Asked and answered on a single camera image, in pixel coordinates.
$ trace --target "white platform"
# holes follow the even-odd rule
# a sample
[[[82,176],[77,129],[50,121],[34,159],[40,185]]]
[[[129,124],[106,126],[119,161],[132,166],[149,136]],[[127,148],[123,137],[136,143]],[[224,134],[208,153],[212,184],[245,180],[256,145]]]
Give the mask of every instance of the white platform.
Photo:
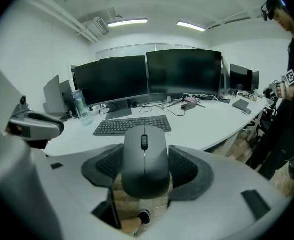
[[[175,116],[169,111],[162,111],[159,107],[153,107],[151,112],[140,113],[141,108],[132,108],[132,115],[120,119],[143,118],[166,115],[171,132],[165,133],[167,145],[183,146],[204,151],[209,149],[243,130],[255,117],[267,106],[265,98],[251,101],[246,98],[236,97],[230,104],[215,100],[201,101],[201,105],[186,111],[185,116]],[[241,110],[232,107],[239,99],[249,102],[248,109],[251,114],[244,114]],[[177,115],[183,115],[182,103],[168,108]],[[64,123],[64,132],[58,138],[51,140],[44,150],[50,156],[63,156],[83,151],[102,148],[112,144],[123,144],[125,136],[94,136],[93,133],[106,115],[93,116],[94,122],[89,126],[83,126],[79,119],[70,119]]]

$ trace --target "computer monitor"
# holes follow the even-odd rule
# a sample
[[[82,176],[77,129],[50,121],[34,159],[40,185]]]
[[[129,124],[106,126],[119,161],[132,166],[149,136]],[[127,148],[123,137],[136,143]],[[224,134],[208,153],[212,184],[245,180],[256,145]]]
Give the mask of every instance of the computer monitor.
[[[221,75],[220,75],[220,86],[219,86],[219,96],[222,96],[223,94],[227,94],[230,87],[230,77],[227,69],[227,63],[225,61],[225,58],[222,56],[222,68],[221,68]]]
[[[145,56],[101,59],[75,68],[87,105],[108,104],[106,120],[132,114],[128,100],[148,96]]]
[[[49,114],[63,116],[68,112],[60,89],[59,76],[56,75],[43,88],[46,99],[46,108]]]
[[[259,71],[252,74],[252,89],[259,89]]]
[[[253,71],[230,64],[230,89],[235,91],[248,91],[252,90]]]
[[[73,91],[71,88],[71,84],[69,83],[69,80],[66,80],[65,82],[62,82],[60,84],[60,91],[63,98],[63,101],[65,103],[67,111],[71,111],[74,116],[76,116],[76,107],[74,103],[74,96]]]
[[[217,95],[222,53],[201,49],[174,49],[147,53],[151,94]]]

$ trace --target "ceiling pipe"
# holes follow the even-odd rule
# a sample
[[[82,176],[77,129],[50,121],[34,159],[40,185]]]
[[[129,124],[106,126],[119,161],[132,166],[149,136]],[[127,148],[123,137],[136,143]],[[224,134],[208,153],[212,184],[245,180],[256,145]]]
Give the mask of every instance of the ceiling pipe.
[[[72,15],[70,15],[65,9],[63,9],[62,7],[60,7],[53,0],[41,0],[41,1],[43,1],[44,3],[46,3],[48,6],[54,8],[59,13],[61,13],[64,17],[66,17],[68,20],[70,20],[76,26],[78,26],[83,32],[87,32],[88,31],[88,29],[86,27],[84,27],[84,25],[82,25],[78,20],[76,20]],[[91,31],[88,31],[87,34],[93,40],[95,40],[96,42],[99,42],[98,38]]]
[[[258,8],[260,8],[260,6],[256,6],[255,8],[253,8],[253,10],[256,10],[256,9],[258,9]],[[238,16],[238,15],[244,14],[244,13],[246,13],[245,10],[243,10],[243,11],[241,11],[241,12],[238,12],[238,13],[236,13],[236,14],[234,14],[234,15],[228,16],[227,18],[224,18],[224,19],[222,19],[222,20],[219,20],[219,21],[215,22],[214,24],[208,26],[208,27],[206,28],[206,30],[209,30],[209,29],[211,29],[212,27],[214,27],[214,26],[216,26],[216,25],[224,25],[224,24],[226,24],[226,21],[227,21],[227,20],[229,20],[229,19],[231,19],[231,18],[233,18],[233,17],[236,17],[236,16]]]
[[[81,29],[79,29],[78,27],[76,27],[75,25],[73,25],[72,23],[70,23],[69,21],[65,20],[63,17],[61,17],[60,15],[58,15],[57,13],[51,11],[50,9],[48,9],[47,7],[43,6],[42,4],[34,1],[34,0],[21,0],[24,1],[34,7],[37,7],[38,9],[44,11],[45,13],[55,17],[57,20],[61,21],[62,23],[66,24],[68,27],[70,27],[71,29],[75,30],[77,33],[83,35],[86,39],[88,39],[89,41],[91,41],[93,44],[95,44],[96,42],[90,37],[88,36],[85,32],[83,32]]]

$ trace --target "person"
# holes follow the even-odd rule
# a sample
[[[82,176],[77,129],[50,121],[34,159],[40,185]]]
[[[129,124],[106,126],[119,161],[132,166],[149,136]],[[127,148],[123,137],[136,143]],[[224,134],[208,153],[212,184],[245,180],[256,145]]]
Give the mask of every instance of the person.
[[[267,0],[266,8],[268,18],[277,21],[292,35],[292,41],[288,47],[288,71],[294,72],[294,19],[280,0]],[[289,87],[289,93],[285,90],[282,96],[281,87],[278,84],[277,95],[283,99],[278,113],[246,163],[254,170],[263,163],[258,172],[268,180],[275,175],[276,170],[294,158],[294,85]]]

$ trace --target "vr headset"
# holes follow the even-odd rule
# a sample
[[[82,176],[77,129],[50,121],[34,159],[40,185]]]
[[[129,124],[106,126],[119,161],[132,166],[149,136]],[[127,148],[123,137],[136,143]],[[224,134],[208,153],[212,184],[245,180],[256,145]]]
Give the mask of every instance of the vr headset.
[[[268,19],[272,20],[274,18],[274,9],[281,7],[285,7],[281,0],[267,0],[260,8],[264,21],[266,22]]]

